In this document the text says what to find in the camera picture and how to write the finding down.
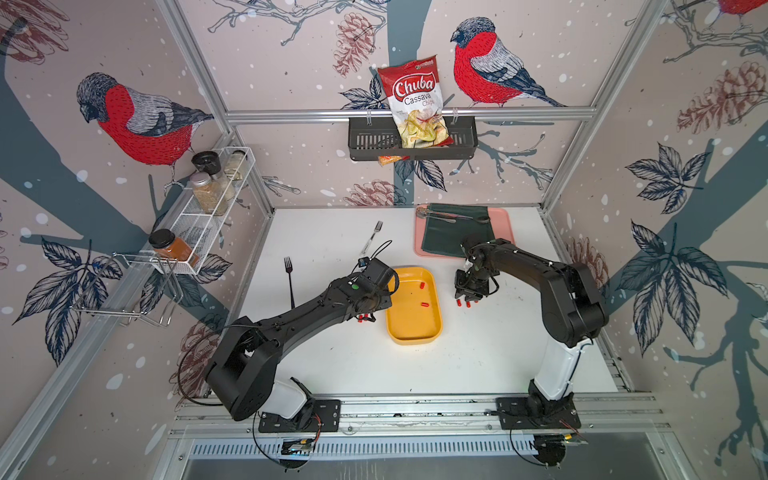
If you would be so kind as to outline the yellow plastic storage box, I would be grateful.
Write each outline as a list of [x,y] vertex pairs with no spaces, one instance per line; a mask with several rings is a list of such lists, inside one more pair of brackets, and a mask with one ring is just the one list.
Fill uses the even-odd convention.
[[[432,273],[422,267],[401,267],[399,289],[386,310],[387,332],[399,345],[419,345],[434,341],[442,332],[442,317],[437,287]],[[420,283],[425,282],[422,290]],[[429,308],[421,306],[430,304]]]

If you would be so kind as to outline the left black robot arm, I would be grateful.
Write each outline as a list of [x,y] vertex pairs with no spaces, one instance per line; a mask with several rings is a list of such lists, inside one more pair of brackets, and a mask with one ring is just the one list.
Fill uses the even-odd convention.
[[251,417],[272,393],[283,357],[323,330],[392,306],[397,272],[379,259],[332,280],[315,298],[256,322],[243,316],[228,326],[204,370],[204,380],[235,421]]

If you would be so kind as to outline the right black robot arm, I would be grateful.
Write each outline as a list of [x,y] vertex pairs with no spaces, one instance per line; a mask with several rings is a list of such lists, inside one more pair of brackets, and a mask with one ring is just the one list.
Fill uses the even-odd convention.
[[583,263],[549,260],[505,239],[461,242],[466,263],[455,274],[455,298],[478,302],[499,290],[502,273],[533,287],[540,295],[542,323],[550,340],[536,376],[529,382],[523,411],[542,425],[574,410],[573,379],[581,358],[609,321],[596,282]]

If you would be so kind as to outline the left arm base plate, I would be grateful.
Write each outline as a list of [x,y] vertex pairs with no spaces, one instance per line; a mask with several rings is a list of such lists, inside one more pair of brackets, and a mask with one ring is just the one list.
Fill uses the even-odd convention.
[[337,432],[341,401],[337,399],[310,399],[292,418],[262,413],[258,420],[259,433],[321,433]]

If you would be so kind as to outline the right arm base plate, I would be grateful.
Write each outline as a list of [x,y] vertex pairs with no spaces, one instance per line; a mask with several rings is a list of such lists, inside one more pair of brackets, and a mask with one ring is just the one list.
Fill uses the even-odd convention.
[[581,428],[573,393],[557,401],[520,395],[498,397],[495,399],[495,412],[503,430]]

